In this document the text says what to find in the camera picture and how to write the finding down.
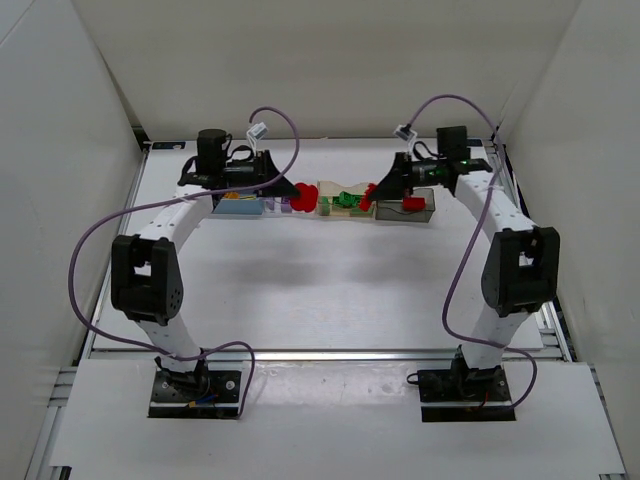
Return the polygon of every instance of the red object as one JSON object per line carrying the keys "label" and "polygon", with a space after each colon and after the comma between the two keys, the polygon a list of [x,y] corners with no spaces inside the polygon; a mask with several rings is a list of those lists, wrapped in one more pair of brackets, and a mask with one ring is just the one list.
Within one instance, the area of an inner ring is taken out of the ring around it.
{"label": "red object", "polygon": [[419,212],[427,206],[423,197],[405,197],[402,199],[402,209],[407,212]]}
{"label": "red object", "polygon": [[362,210],[363,212],[368,212],[369,209],[371,208],[371,204],[373,202],[369,200],[369,194],[373,192],[375,188],[376,188],[376,184],[370,183],[367,189],[365,190],[364,197],[362,197],[362,200],[360,200],[360,205],[358,205],[358,207],[360,207],[360,210]]}
{"label": "red object", "polygon": [[296,183],[296,188],[300,192],[300,196],[289,201],[291,208],[296,212],[313,212],[318,204],[318,187],[306,183]]}

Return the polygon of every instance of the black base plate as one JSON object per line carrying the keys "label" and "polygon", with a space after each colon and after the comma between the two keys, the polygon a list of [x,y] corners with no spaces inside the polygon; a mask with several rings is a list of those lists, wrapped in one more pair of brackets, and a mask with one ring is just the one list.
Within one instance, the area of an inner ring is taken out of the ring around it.
{"label": "black base plate", "polygon": [[455,384],[451,370],[419,370],[418,387],[422,402],[422,421],[504,422],[516,419],[512,408],[482,406],[483,402],[510,402],[509,384],[504,370],[486,382],[467,382],[464,396]]}
{"label": "black base plate", "polygon": [[240,399],[241,372],[238,370],[210,370],[209,391],[217,395],[215,403],[207,402],[189,407],[189,402],[197,400],[186,398],[165,382],[165,375],[156,372],[149,403],[149,418],[210,418],[232,419],[238,416],[237,404]]}

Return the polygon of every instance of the white wall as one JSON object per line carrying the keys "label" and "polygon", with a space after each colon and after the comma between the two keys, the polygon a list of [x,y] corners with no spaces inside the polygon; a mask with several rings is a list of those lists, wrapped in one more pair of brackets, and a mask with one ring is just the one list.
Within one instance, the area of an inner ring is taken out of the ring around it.
{"label": "white wall", "polygon": [[[66,296],[73,244],[124,203],[140,158],[70,1],[19,3],[0,2],[0,478],[7,480],[24,477],[58,368],[83,333]],[[85,310],[114,227],[81,260]]]}
{"label": "white wall", "polygon": [[533,218],[562,238],[559,291],[640,478],[640,2],[584,0],[510,142]]}
{"label": "white wall", "polygon": [[[166,140],[244,133],[264,103],[304,136],[389,137],[444,92],[475,99],[506,134],[579,0],[74,2],[142,126]],[[487,135],[451,102],[418,127],[460,122]]]}

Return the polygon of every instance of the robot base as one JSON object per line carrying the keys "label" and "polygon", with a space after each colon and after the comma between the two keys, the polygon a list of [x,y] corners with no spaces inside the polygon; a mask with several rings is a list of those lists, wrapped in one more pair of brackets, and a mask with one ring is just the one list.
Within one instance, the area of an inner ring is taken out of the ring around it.
{"label": "robot base", "polygon": [[[422,402],[422,421],[441,422],[506,422],[516,419],[509,385],[502,368],[483,381],[466,381],[461,388],[452,372],[455,370],[419,370],[417,384]],[[501,402],[503,405],[491,405]]]}
{"label": "robot base", "polygon": [[166,375],[162,371],[157,371],[149,401],[148,417],[221,420],[236,418],[240,399],[240,371],[210,370],[207,374],[209,385],[207,392],[200,398],[194,399],[185,397],[167,384]]}

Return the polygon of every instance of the purple cable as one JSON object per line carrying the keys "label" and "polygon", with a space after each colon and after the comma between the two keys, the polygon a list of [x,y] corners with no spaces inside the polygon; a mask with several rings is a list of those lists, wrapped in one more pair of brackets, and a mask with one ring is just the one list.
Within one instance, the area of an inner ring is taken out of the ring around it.
{"label": "purple cable", "polygon": [[493,176],[491,177],[491,181],[489,182],[489,186],[488,186],[489,190],[487,192],[487,198],[486,198],[486,200],[484,202],[484,206],[482,208],[482,212],[480,213],[480,218],[478,219],[478,224],[476,225],[476,228],[474,229],[473,234],[471,235],[471,238],[469,239],[469,243],[467,245],[467,249],[464,251],[464,254],[462,255],[462,260],[460,261],[460,265],[458,266],[458,269],[456,270],[456,273],[455,273],[455,275],[453,277],[453,280],[451,282],[451,286],[449,287],[449,291],[447,292],[447,297],[445,298],[444,305],[442,307],[442,326],[444,327],[445,331],[449,335],[451,335],[454,338],[457,338],[458,340],[461,340],[463,342],[477,343],[477,344],[480,344],[480,345],[488,345],[490,347],[495,347],[495,348],[500,348],[500,349],[504,348],[507,352],[518,353],[520,355],[523,355],[524,357],[526,357],[531,362],[531,366],[532,366],[531,381],[529,382],[529,385],[527,386],[527,389],[525,390],[525,392],[522,394],[522,396],[518,400],[516,400],[510,406],[506,407],[506,408],[515,408],[518,405],[520,405],[522,402],[524,402],[525,399],[529,396],[529,394],[533,390],[533,387],[534,387],[534,385],[536,383],[536,379],[538,378],[538,364],[536,363],[536,359],[533,358],[533,356],[529,352],[527,352],[525,350],[522,350],[520,348],[508,347],[506,345],[500,345],[499,343],[491,342],[489,340],[483,340],[481,338],[468,337],[466,335],[461,335],[461,334],[459,334],[457,332],[454,332],[451,329],[451,327],[449,326],[449,320],[448,320],[449,307],[451,306],[451,301],[453,300],[453,295],[454,295],[454,293],[456,291],[456,288],[458,287],[458,283],[460,282],[460,278],[462,277],[462,272],[464,271],[464,268],[467,265],[467,261],[469,260],[469,257],[471,256],[471,252],[472,252],[473,247],[474,247],[474,245],[476,243],[476,240],[478,239],[478,236],[480,235],[480,232],[482,231],[482,226],[484,224],[484,221],[487,218],[487,214],[489,213],[489,206],[491,205],[491,198],[493,197],[493,186],[495,185],[496,181],[498,180],[498,175],[502,171],[503,166],[507,162],[507,154],[506,154],[506,152],[504,150],[504,144],[502,143],[502,139],[500,138],[500,133],[498,132],[498,128],[491,121],[489,116],[478,105],[476,105],[471,100],[469,100],[469,99],[467,99],[465,97],[462,97],[460,95],[445,93],[443,95],[436,95],[435,97],[431,97],[429,100],[424,102],[420,106],[420,108],[418,108],[418,110],[413,115],[413,117],[411,117],[411,120],[409,120],[409,126],[411,126],[413,123],[415,123],[415,121],[417,120],[417,118],[420,116],[420,114],[422,113],[422,111],[425,108],[427,108],[433,102],[435,102],[437,100],[442,100],[442,99],[459,100],[459,101],[461,101],[463,103],[466,103],[471,108],[473,108],[476,112],[478,112],[478,114],[480,114],[480,116],[484,119],[484,121],[487,123],[487,125],[489,125],[489,127],[491,127],[491,130],[493,131],[493,135],[495,137],[495,142],[494,143],[498,147],[498,154],[499,154],[500,160],[501,160],[500,166],[498,167],[496,172],[493,174]]}
{"label": "purple cable", "polygon": [[236,340],[233,342],[228,342],[225,343],[223,345],[220,345],[218,347],[212,348],[211,350],[205,350],[203,351],[200,355],[194,355],[191,357],[180,357],[177,355],[173,355],[171,352],[168,352],[167,350],[164,350],[160,347],[156,347],[155,345],[152,345],[150,343],[144,343],[144,342],[139,342],[137,340],[132,340],[130,338],[124,338],[124,337],[119,337],[117,335],[112,335],[110,333],[105,332],[104,330],[99,329],[98,327],[96,327],[95,325],[92,325],[91,322],[84,316],[84,314],[82,313],[82,311],[80,310],[80,307],[78,306],[78,301],[76,299],[76,291],[75,291],[75,271],[76,271],[76,264],[78,263],[78,256],[80,254],[80,250],[82,249],[82,246],[84,245],[84,243],[87,241],[87,239],[89,238],[89,236],[91,236],[91,234],[93,232],[95,232],[98,228],[100,228],[102,225],[104,225],[105,223],[113,220],[114,218],[118,218],[121,217],[123,215],[127,215],[129,213],[134,213],[134,212],[139,212],[141,210],[149,210],[151,208],[157,208],[157,207],[166,207],[169,205],[174,205],[176,203],[180,203],[184,200],[192,200],[194,198],[198,198],[198,197],[204,197],[206,195],[222,195],[225,193],[229,193],[229,192],[242,192],[242,191],[255,191],[255,190],[260,190],[262,188],[268,187],[274,183],[276,183],[278,180],[280,180],[282,177],[285,176],[285,174],[291,169],[291,167],[293,166],[293,164],[295,163],[296,159],[298,158],[298,153],[300,152],[300,134],[298,132],[298,128],[296,127],[295,123],[293,122],[293,120],[291,120],[291,118],[284,113],[283,111],[275,108],[275,107],[260,107],[256,110],[253,111],[253,113],[251,113],[251,116],[249,117],[249,122],[253,121],[253,118],[260,112],[273,112],[277,115],[280,115],[291,127],[291,131],[293,132],[293,137],[295,140],[295,148],[293,151],[293,155],[291,157],[291,160],[289,161],[289,163],[287,164],[287,166],[282,170],[282,172],[280,172],[278,175],[276,175],[274,178],[272,178],[271,180],[269,180],[268,182],[264,182],[264,183],[260,183],[258,185],[252,185],[252,186],[248,186],[248,187],[241,187],[241,188],[225,188],[225,189],[220,189],[220,190],[208,190],[206,192],[199,192],[199,193],[194,193],[191,195],[185,195],[184,197],[180,197],[180,198],[172,198],[170,200],[164,200],[162,202],[155,202],[155,203],[149,203],[146,205],[138,205],[135,207],[130,207],[130,208],[125,208],[123,210],[111,213],[109,215],[107,215],[106,217],[98,220],[96,223],[94,223],[93,225],[91,225],[86,232],[84,232],[82,234],[82,236],[80,237],[80,240],[78,240],[78,243],[76,244],[75,248],[73,249],[73,253],[71,254],[71,260],[69,261],[69,273],[68,273],[68,277],[67,277],[67,288],[69,290],[69,301],[71,302],[71,308],[73,310],[73,313],[75,313],[76,317],[78,317],[78,320],[80,320],[80,322],[90,331],[94,332],[97,335],[101,335],[105,338],[108,338],[109,340],[113,340],[116,342],[120,342],[120,343],[126,343],[128,345],[135,345],[137,347],[142,347],[146,350],[150,350],[152,352],[157,352],[161,355],[165,355],[165,356],[169,356],[175,360],[178,360],[180,362],[190,362],[193,360],[202,360],[206,357],[208,357],[209,355],[219,352],[221,350],[225,350],[229,347],[233,347],[233,346],[241,346],[244,347],[245,349],[247,349],[247,351],[249,352],[249,355],[251,356],[251,369],[249,370],[249,377],[247,378],[247,386],[244,389],[244,392],[242,394],[242,399],[240,401],[240,408],[238,409],[238,417],[239,418],[242,413],[244,412],[244,406],[247,400],[247,393],[249,392],[249,386],[251,385],[251,380],[253,379],[253,374],[255,371],[255,366],[256,366],[256,356],[255,356],[255,352],[253,351],[253,348],[251,348],[251,346],[248,343]]}

